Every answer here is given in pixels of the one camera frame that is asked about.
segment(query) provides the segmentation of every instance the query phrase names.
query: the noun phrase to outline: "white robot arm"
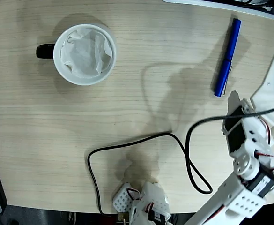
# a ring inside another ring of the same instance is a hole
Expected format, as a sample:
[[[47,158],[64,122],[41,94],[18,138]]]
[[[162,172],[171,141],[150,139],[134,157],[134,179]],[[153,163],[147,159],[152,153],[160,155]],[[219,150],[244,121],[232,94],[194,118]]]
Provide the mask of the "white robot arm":
[[[262,86],[251,97],[253,107],[237,92],[228,98],[228,115],[274,108],[274,59]],[[234,171],[185,225],[238,225],[251,218],[274,194],[274,112],[261,117],[226,119],[222,132]],[[113,199],[118,212],[130,212],[130,225],[170,225],[170,208],[158,184],[146,182],[140,193],[125,183]]]

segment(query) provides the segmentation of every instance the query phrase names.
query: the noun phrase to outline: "perforated bracket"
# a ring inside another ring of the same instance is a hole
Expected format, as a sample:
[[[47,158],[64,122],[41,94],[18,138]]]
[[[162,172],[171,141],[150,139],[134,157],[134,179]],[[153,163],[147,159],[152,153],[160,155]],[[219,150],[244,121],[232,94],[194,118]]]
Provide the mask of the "perforated bracket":
[[[113,198],[113,206],[117,212],[130,212],[132,209],[132,199],[127,193],[127,189],[132,188],[130,183],[124,183]]]

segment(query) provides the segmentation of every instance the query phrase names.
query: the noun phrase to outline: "mug handle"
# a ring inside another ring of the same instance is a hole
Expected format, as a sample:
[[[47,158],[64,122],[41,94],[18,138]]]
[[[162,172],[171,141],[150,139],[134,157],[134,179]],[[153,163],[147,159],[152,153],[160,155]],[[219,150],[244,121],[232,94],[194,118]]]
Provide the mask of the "mug handle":
[[[36,49],[36,56],[39,59],[53,59],[53,49],[55,44],[39,45]]]

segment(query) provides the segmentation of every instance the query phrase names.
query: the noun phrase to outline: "cable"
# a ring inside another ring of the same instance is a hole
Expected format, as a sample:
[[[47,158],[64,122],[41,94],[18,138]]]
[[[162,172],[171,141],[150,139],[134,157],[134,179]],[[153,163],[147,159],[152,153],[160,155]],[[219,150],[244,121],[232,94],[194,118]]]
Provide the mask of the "cable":
[[[141,195],[140,191],[138,191],[137,189],[134,189],[134,188],[127,188],[126,191],[127,191],[129,197],[130,197],[132,200],[135,200],[135,199],[134,199],[133,196],[131,195],[130,191],[134,191],[134,192],[138,193],[138,194],[139,194],[139,198],[137,198],[136,200],[141,200],[142,195]]]
[[[196,182],[193,178],[193,175],[192,175],[192,171],[191,171],[191,167],[190,167],[190,165],[191,165],[191,161],[190,161],[190,139],[191,139],[191,134],[192,134],[193,130],[197,126],[199,126],[203,123],[207,123],[207,122],[212,122],[212,121],[216,121],[216,120],[236,119],[236,118],[258,117],[258,116],[269,114],[269,113],[272,113],[272,112],[274,112],[274,108],[269,109],[269,110],[265,110],[265,111],[261,111],[261,112],[254,112],[254,113],[242,114],[242,115],[214,116],[214,117],[209,117],[209,118],[199,120],[190,127],[190,129],[188,130],[188,133],[187,133],[187,137],[185,139],[185,161],[186,161],[186,167],[187,167],[187,172],[188,172],[188,175],[189,175],[189,178],[190,178],[190,182],[192,183],[192,185],[194,186],[194,188],[198,192],[200,192],[202,194],[210,194],[211,193],[210,191],[204,191],[204,190],[200,189],[197,186],[197,184],[196,184]]]
[[[214,218],[219,212],[221,212],[221,210],[223,210],[224,205],[222,205],[216,212],[214,212],[211,216],[209,216],[209,218],[207,218],[207,220],[204,222],[204,224],[209,221],[210,219]]]
[[[251,2],[253,2],[253,0],[249,0],[247,2],[244,2],[244,4],[247,5],[247,4],[251,3]]]
[[[265,128],[266,128],[266,131],[267,131],[267,138],[268,138],[268,145],[270,145],[270,142],[271,142],[270,127],[269,127],[269,125],[267,124],[267,122],[266,122],[263,118],[260,118],[260,121],[264,124],[264,126],[265,126]]]
[[[92,152],[89,153],[88,158],[87,158],[87,164],[88,164],[88,169],[90,171],[91,174],[91,178],[93,180],[94,186],[95,186],[95,190],[96,190],[96,196],[97,196],[97,204],[98,204],[98,210],[99,212],[103,215],[103,216],[109,216],[105,213],[103,213],[102,208],[101,208],[101,202],[100,202],[100,193],[99,193],[99,188],[98,188],[98,184],[97,181],[95,179],[94,173],[92,171],[92,167],[91,167],[91,156],[94,153],[97,153],[99,151],[105,151],[105,150],[111,150],[111,149],[118,149],[118,148],[124,148],[124,147],[129,147],[132,145],[136,145],[139,143],[143,143],[146,141],[149,141],[151,139],[155,139],[158,137],[162,137],[162,136],[171,136],[172,138],[174,138],[177,143],[179,144],[180,148],[182,149],[183,153],[185,154],[185,161],[186,161],[186,168],[187,168],[187,172],[188,172],[188,176],[190,179],[190,182],[192,183],[192,185],[194,186],[194,188],[202,193],[202,194],[210,194],[213,192],[212,186],[208,183],[208,181],[203,177],[203,175],[197,170],[197,168],[195,167],[195,165],[192,163],[192,161],[190,160],[190,139],[191,139],[191,135],[193,130],[203,124],[203,123],[207,123],[207,122],[212,122],[212,121],[216,121],[216,120],[227,120],[227,119],[236,119],[236,118],[248,118],[248,117],[258,117],[261,115],[265,115],[265,114],[269,114],[274,112],[274,108],[269,109],[269,110],[265,110],[265,111],[261,111],[261,112],[255,112],[255,113],[249,113],[249,114],[242,114],[242,115],[225,115],[225,116],[214,116],[214,117],[209,117],[209,118],[205,118],[202,120],[197,121],[196,123],[194,123],[190,129],[187,132],[186,135],[186,140],[185,140],[185,148],[182,145],[181,141],[172,133],[160,133],[160,134],[156,134],[135,142],[131,142],[131,143],[127,143],[127,144],[120,144],[120,145],[115,145],[115,146],[110,146],[110,147],[104,147],[104,148],[99,148],[96,149]],[[198,185],[196,184],[193,175],[192,175],[192,171],[191,171],[191,167],[193,168],[193,170],[197,173],[197,175],[201,178],[201,180],[206,184],[206,186],[208,187],[208,191],[202,190],[198,187]]]
[[[267,157],[273,157],[274,158],[274,155],[270,155],[270,154],[266,154],[266,153],[262,153],[262,152],[255,152],[254,153],[255,155],[258,155],[258,156],[267,156]]]
[[[94,183],[94,186],[95,186],[95,191],[96,191],[96,196],[97,196],[97,205],[98,205],[98,210],[100,212],[100,214],[102,214],[103,216],[109,216],[108,214],[105,214],[103,213],[102,211],[102,208],[101,208],[101,201],[100,201],[100,193],[99,193],[99,188],[98,188],[98,184],[97,184],[97,181],[96,181],[96,178],[94,176],[94,173],[93,173],[93,170],[92,170],[92,167],[91,167],[91,162],[90,162],[90,159],[91,159],[91,156],[94,154],[94,153],[97,153],[99,151],[105,151],[105,150],[111,150],[111,149],[119,149],[119,148],[125,148],[125,147],[129,147],[129,146],[132,146],[132,145],[136,145],[136,144],[139,144],[139,143],[143,143],[143,142],[146,142],[146,141],[149,141],[149,140],[152,140],[152,139],[155,139],[155,138],[158,138],[158,137],[163,137],[163,136],[170,136],[172,138],[175,139],[175,141],[177,141],[177,143],[179,144],[180,148],[182,149],[183,153],[185,154],[185,149],[184,149],[184,146],[183,144],[181,143],[181,141],[179,140],[178,137],[176,137],[174,134],[172,133],[159,133],[159,134],[156,134],[156,135],[153,135],[153,136],[150,136],[150,137],[146,137],[144,139],[141,139],[141,140],[138,140],[138,141],[135,141],[135,142],[131,142],[131,143],[126,143],[126,144],[120,144],[120,145],[115,145],[115,146],[110,146],[110,147],[103,147],[103,148],[99,148],[99,149],[96,149],[92,152],[89,153],[88,157],[87,157],[87,165],[88,165],[88,169],[90,171],[90,174],[91,174],[91,178],[93,180],[93,183]],[[189,163],[191,165],[191,167],[193,168],[193,170],[197,173],[197,175],[202,179],[202,181],[207,185],[207,187],[209,188],[209,191],[208,193],[212,193],[213,192],[213,189],[212,189],[212,186],[208,183],[208,181],[204,178],[204,176],[198,171],[198,169],[195,167],[195,165],[192,163],[191,160],[189,160]]]

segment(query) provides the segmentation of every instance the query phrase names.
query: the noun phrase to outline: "tissue paper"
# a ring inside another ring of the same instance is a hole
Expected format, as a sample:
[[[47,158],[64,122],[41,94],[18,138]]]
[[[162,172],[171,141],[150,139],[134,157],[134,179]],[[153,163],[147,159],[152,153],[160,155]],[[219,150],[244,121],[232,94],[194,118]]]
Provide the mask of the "tissue paper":
[[[100,75],[112,61],[110,42],[101,32],[80,28],[72,32],[61,48],[61,59],[73,75],[92,78]]]

